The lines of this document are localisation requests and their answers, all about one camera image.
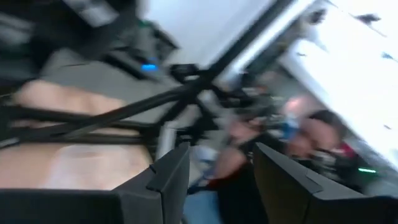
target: black equipment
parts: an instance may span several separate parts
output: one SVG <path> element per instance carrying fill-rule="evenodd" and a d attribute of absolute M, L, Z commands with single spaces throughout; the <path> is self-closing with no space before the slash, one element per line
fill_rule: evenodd
<path fill-rule="evenodd" d="M 179 145 L 112 191 L 0 190 L 0 222 L 179 223 L 188 186 L 188 148 L 187 142 Z"/>
<path fill-rule="evenodd" d="M 367 197 L 258 144 L 254 173 L 269 222 L 396 223 L 398 200 Z"/>

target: leg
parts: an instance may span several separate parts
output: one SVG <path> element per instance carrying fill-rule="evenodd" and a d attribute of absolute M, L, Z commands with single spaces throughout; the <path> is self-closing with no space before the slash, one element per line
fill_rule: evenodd
<path fill-rule="evenodd" d="M 189 195 L 185 199 L 183 213 L 189 224 L 222 224 L 216 192 Z"/>

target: gray floor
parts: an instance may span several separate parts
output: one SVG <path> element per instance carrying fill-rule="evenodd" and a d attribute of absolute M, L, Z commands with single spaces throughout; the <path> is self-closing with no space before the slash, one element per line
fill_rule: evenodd
<path fill-rule="evenodd" d="M 178 86 L 169 77 L 161 77 L 160 83 L 149 81 L 138 82 L 120 70 L 111 68 L 109 65 L 100 62 L 85 63 L 82 59 L 66 50 L 54 55 L 44 72 L 44 79 L 47 81 L 66 86 L 75 86 L 84 90 L 119 98 L 126 103 L 137 102 Z M 169 103 L 135 115 L 129 119 L 153 122 L 171 105 L 172 103 Z M 221 110 L 214 104 L 210 105 L 207 103 L 207 105 L 211 106 L 211 109 L 218 114 L 226 113 L 226 111 Z M 198 116 L 196 106 L 190 106 L 178 118 L 178 123 L 181 126 L 189 125 L 196 116 Z M 215 149 L 222 148 L 222 139 L 225 137 L 224 131 L 212 131 L 208 135 L 210 139 L 204 140 L 200 144 Z M 199 176 L 200 171 L 197 169 L 197 166 L 191 163 L 190 180 L 195 180 Z"/>

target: red object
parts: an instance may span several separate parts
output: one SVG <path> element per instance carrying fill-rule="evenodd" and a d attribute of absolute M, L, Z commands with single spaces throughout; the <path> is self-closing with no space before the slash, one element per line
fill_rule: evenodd
<path fill-rule="evenodd" d="M 354 149 L 350 147 L 347 143 L 343 143 L 340 146 L 340 149 L 344 150 L 344 153 L 347 157 L 354 157 L 356 155 Z"/>

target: hand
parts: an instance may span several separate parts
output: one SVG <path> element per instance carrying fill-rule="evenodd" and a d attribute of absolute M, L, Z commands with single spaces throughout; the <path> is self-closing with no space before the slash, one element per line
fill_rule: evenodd
<path fill-rule="evenodd" d="M 233 139 L 233 145 L 240 145 L 255 138 L 260 133 L 260 121 L 254 119 L 249 122 L 236 120 L 229 128 L 229 135 Z"/>

